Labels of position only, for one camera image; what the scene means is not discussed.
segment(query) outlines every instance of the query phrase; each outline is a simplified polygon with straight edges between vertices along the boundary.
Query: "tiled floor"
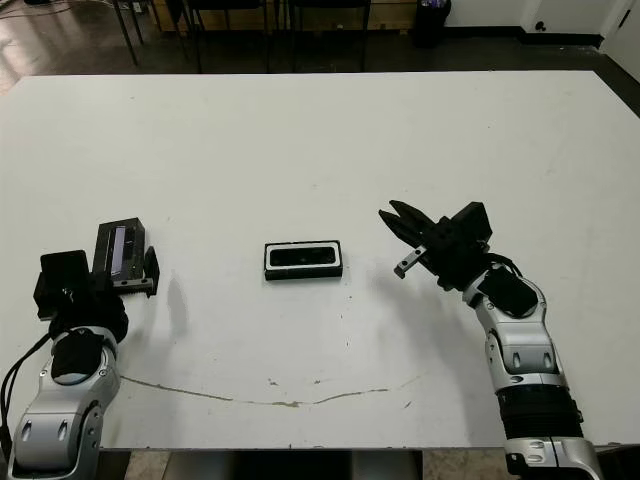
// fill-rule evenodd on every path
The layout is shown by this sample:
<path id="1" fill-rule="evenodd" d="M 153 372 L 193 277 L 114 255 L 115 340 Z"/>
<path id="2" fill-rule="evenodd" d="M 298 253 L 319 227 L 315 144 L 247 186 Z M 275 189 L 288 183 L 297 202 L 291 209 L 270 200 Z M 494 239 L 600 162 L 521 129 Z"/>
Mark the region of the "tiled floor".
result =
<path id="1" fill-rule="evenodd" d="M 24 75 L 195 73 L 184 59 L 177 37 L 160 33 L 147 14 L 140 15 L 145 45 L 138 45 L 134 66 L 108 0 L 54 0 L 28 7 L 14 0 L 0 11 L 0 94 Z M 125 20 L 130 23 L 128 12 Z M 358 70 L 359 35 L 305 34 L 299 45 L 298 71 Z M 262 73 L 263 38 L 257 32 L 209 34 L 202 46 L 205 73 Z M 271 71 L 290 71 L 289 39 L 271 38 Z M 372 32 L 367 71 L 447 70 L 594 70 L 640 114 L 640 85 L 592 47 L 522 45 L 515 38 L 447 38 L 435 49 L 413 47 L 408 35 Z"/>
<path id="2" fill-rule="evenodd" d="M 504 452 L 501 449 L 427 450 L 423 458 L 424 480 L 510 480 L 515 478 L 506 471 Z M 169 454 L 166 452 L 145 450 L 133 452 L 125 480 L 162 480 L 169 459 Z"/>

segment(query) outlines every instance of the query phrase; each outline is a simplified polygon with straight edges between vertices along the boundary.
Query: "wall baseboard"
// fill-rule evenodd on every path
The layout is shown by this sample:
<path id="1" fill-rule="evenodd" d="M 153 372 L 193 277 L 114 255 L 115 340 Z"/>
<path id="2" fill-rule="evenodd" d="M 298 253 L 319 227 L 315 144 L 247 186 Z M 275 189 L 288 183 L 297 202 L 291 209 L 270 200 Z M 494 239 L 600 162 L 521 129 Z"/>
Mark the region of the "wall baseboard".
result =
<path id="1" fill-rule="evenodd" d="M 444 35 L 453 38 L 515 37 L 525 45 L 591 45 L 599 47 L 601 35 L 584 33 L 527 33 L 522 27 L 445 27 Z"/>
<path id="2" fill-rule="evenodd" d="M 587 33 L 522 33 L 518 40 L 525 45 L 587 45 L 598 48 L 604 38 Z"/>

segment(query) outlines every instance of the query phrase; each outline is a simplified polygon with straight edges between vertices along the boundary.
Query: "door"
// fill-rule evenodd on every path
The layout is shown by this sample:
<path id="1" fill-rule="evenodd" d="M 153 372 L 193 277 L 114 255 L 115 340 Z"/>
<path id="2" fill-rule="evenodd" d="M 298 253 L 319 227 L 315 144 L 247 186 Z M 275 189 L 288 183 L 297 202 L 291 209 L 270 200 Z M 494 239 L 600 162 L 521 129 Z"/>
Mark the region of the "door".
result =
<path id="1" fill-rule="evenodd" d="M 640 82 L 640 2 L 630 7 L 620 23 L 607 38 L 604 52 Z"/>

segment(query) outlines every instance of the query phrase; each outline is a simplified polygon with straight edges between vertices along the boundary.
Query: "black trash can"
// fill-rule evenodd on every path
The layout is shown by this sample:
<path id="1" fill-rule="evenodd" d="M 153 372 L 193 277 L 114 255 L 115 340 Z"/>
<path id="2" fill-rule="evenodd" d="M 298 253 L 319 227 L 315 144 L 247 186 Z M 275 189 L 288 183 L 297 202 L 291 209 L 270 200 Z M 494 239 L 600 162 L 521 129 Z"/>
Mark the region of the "black trash can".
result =
<path id="1" fill-rule="evenodd" d="M 435 47 L 444 35 L 444 22 L 451 13 L 451 0 L 417 0 L 413 44 Z"/>

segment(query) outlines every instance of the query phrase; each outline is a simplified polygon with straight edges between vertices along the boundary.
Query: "white table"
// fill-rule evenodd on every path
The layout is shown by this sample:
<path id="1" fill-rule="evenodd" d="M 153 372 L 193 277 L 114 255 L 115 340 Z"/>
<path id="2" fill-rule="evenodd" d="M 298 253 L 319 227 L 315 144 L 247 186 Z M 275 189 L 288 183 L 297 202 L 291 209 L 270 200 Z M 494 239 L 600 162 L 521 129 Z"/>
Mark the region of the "white table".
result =
<path id="1" fill-rule="evenodd" d="M 27 78 L 0 108 L 0 368 L 44 331 L 39 256 L 139 216 L 106 448 L 503 441 L 483 334 L 377 216 L 485 202 L 549 303 L 585 433 L 640 442 L 640 121 L 593 73 Z M 341 280 L 266 283 L 266 242 L 339 239 Z M 48 352 L 23 367 L 11 426 Z"/>

